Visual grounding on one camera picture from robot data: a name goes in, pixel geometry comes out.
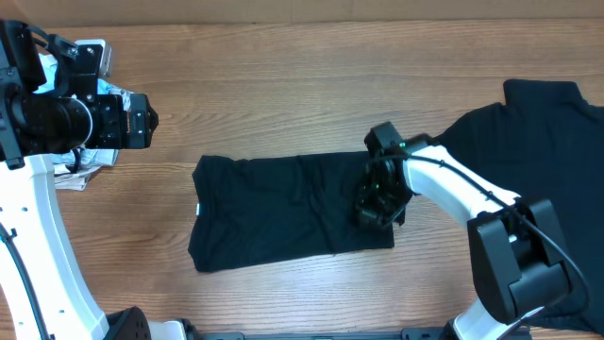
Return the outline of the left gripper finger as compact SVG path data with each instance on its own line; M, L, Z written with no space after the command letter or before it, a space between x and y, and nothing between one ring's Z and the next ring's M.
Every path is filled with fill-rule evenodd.
M159 116L152 108L146 94L132 93L129 97L129 115L133 124L157 124Z
M127 148L144 149L151 145L153 132L156 125L146 124L145 122L131 122L130 131L127 135Z

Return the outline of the black t-shirt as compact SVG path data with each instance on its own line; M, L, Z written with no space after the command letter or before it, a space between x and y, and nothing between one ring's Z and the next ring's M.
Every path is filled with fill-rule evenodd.
M239 160L204 156L188 251L210 273L394 246L393 226L362 229L354 201L365 152Z

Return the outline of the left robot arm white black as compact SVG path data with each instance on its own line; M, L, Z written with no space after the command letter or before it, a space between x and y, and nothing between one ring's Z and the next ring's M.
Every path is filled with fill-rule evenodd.
M193 339L183 319L106 314L83 279L57 198L56 154L143 149L159 118L142 93L101 93L111 49L1 24L1 287L20 339Z

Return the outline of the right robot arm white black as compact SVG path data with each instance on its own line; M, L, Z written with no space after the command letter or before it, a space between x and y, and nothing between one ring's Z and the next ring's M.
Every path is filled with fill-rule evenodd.
M502 189L456 161L427 134L403 139L390 122L364 138L369 160L355 200L361 227L402 223L424 196L465 227L476 301L436 328L405 328L404 339L529 339L528 321L589 285L567 251L550 200Z

